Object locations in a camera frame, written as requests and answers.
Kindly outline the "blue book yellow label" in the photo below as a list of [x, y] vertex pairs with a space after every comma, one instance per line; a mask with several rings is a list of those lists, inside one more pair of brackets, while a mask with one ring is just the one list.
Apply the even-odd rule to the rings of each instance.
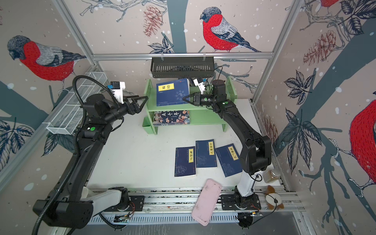
[[156, 85], [156, 105], [169, 106], [185, 104], [184, 97], [190, 94], [190, 83], [187, 78]]

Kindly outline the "colourful illustrated thick book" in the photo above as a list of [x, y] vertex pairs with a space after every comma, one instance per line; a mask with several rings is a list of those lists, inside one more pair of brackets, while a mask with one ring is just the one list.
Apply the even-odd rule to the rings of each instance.
[[153, 116], [154, 126], [188, 125], [191, 123], [190, 113], [183, 111], [158, 111]]

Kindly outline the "dark blue bottom book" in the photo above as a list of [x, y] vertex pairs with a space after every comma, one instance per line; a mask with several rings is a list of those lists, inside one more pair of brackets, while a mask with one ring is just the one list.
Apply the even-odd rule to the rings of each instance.
[[174, 176], [196, 176], [196, 156], [194, 146], [176, 148]]

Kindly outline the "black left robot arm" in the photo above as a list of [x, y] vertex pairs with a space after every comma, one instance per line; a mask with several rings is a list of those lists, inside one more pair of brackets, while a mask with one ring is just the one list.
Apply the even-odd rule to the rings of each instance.
[[[110, 95], [110, 100], [100, 93], [83, 100], [76, 85], [80, 79], [96, 83]], [[127, 96], [126, 101], [120, 103], [109, 88], [85, 75], [73, 79], [72, 89], [83, 110], [82, 124], [73, 138], [74, 153], [62, 177], [47, 198], [37, 200], [33, 206], [38, 216], [32, 230], [34, 235], [38, 234], [42, 222], [52, 227], [69, 228], [69, 234], [72, 234], [108, 208], [136, 210], [127, 188], [112, 187], [89, 198], [82, 198], [82, 191], [109, 135], [115, 131], [112, 124], [124, 120], [125, 115], [140, 113], [148, 97]]]

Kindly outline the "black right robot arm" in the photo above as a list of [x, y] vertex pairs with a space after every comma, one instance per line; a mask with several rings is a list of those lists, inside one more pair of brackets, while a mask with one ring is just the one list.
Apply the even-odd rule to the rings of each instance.
[[254, 185], [261, 180], [261, 173], [271, 165], [272, 144], [267, 136], [254, 130], [242, 117], [236, 105], [227, 98], [226, 83], [214, 80], [210, 94], [197, 92], [183, 97], [183, 101], [194, 106], [208, 106], [233, 129], [242, 144], [240, 164], [242, 175], [235, 187], [234, 202], [241, 210], [260, 210], [259, 197]]

